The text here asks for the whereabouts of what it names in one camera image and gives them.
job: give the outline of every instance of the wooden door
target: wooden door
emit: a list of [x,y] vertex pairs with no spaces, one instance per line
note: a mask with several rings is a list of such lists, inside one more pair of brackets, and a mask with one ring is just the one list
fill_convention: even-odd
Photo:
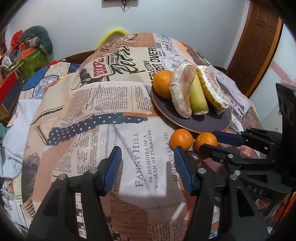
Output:
[[247,21],[226,74],[249,97],[266,72],[278,45],[282,20],[266,4],[250,2]]

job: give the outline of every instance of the banana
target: banana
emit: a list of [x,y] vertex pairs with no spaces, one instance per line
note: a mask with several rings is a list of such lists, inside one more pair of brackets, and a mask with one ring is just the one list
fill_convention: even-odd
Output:
[[197,74],[195,74],[190,87],[190,106],[193,115],[203,115],[209,112],[209,107]]

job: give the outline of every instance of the dark brown plate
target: dark brown plate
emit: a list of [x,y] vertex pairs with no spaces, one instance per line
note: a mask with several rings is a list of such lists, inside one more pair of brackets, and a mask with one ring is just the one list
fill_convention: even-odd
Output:
[[195,133],[225,131],[231,122],[231,111],[228,108],[223,114],[217,115],[214,107],[209,106],[209,113],[193,115],[189,119],[182,118],[176,111],[171,99],[160,97],[152,88],[151,99],[158,110],[175,125]]

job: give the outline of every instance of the newspaper print tablecloth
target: newspaper print tablecloth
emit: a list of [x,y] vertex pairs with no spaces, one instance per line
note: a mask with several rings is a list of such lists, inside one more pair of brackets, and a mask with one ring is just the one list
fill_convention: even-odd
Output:
[[[60,173],[82,174],[118,145],[123,162],[112,191],[102,199],[114,240],[182,240],[195,197],[182,190],[173,164],[168,141],[176,127],[155,111],[149,94],[155,73],[174,70],[184,61],[210,66],[175,39],[129,34],[97,49],[77,72],[52,82],[34,116],[24,153],[22,198],[27,215],[34,217]],[[249,100],[231,79],[210,67],[231,100],[227,132],[260,128]],[[248,147],[239,151],[258,157]],[[223,172],[223,166],[210,159],[203,164]],[[77,208],[83,223],[83,210],[79,204]],[[217,223],[214,215],[212,231]],[[84,229],[81,225],[82,237],[87,235]]]

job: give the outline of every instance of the peeled pomelo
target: peeled pomelo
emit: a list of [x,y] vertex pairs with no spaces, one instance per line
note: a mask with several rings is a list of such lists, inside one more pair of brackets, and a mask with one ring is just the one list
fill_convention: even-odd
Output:
[[215,107],[217,114],[222,114],[229,107],[229,99],[222,92],[214,72],[203,65],[196,66],[195,69],[205,97]]
[[195,75],[195,67],[185,62],[174,70],[170,82],[169,89],[174,107],[183,118],[190,118],[192,115],[189,91]]

